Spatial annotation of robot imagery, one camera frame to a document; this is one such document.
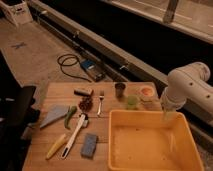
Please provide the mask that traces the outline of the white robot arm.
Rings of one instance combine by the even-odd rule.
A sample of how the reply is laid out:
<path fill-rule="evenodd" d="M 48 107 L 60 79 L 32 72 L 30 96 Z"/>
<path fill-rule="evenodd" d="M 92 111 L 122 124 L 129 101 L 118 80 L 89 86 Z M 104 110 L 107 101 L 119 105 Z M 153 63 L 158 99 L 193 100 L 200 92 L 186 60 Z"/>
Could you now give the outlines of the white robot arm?
<path fill-rule="evenodd" d="M 167 76 L 168 85 L 160 97 L 165 115 L 181 109 L 191 100 L 213 116 L 213 87 L 207 83 L 210 76 L 210 69 L 203 62 L 171 70 Z"/>

